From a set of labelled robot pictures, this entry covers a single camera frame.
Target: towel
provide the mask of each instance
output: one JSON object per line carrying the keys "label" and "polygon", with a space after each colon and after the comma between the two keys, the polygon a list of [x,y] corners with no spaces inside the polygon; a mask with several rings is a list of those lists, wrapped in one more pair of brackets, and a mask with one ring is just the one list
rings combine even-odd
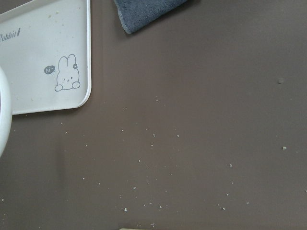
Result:
{"label": "towel", "polygon": [[114,0],[121,24],[128,34],[141,29],[187,0]]}

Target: bunny ear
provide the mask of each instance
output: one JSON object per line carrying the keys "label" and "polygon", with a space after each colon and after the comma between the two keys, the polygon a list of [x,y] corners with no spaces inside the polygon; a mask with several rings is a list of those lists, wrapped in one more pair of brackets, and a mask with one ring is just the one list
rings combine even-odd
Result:
{"label": "bunny ear", "polygon": [[59,71],[62,69],[67,68],[67,57],[63,56],[59,60]]}
{"label": "bunny ear", "polygon": [[67,59],[68,67],[72,68],[76,64],[76,56],[74,54],[70,54]]}

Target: white curved object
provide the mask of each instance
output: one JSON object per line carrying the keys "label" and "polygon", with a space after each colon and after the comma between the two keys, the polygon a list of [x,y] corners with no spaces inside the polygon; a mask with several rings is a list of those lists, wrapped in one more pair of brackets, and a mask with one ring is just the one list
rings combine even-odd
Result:
{"label": "white curved object", "polygon": [[0,67],[0,156],[9,138],[12,122],[12,103],[9,84]]}

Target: gray cloth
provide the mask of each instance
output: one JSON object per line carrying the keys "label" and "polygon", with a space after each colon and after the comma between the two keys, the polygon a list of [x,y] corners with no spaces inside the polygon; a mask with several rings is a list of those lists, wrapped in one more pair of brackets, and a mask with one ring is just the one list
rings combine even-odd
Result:
{"label": "gray cloth", "polygon": [[114,0],[124,30],[131,34],[187,0]]}

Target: blue towel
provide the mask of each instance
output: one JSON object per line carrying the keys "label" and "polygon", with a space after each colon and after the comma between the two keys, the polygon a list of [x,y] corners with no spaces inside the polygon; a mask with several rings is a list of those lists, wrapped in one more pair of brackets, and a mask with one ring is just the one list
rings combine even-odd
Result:
{"label": "blue towel", "polygon": [[114,0],[124,30],[131,34],[187,0]]}

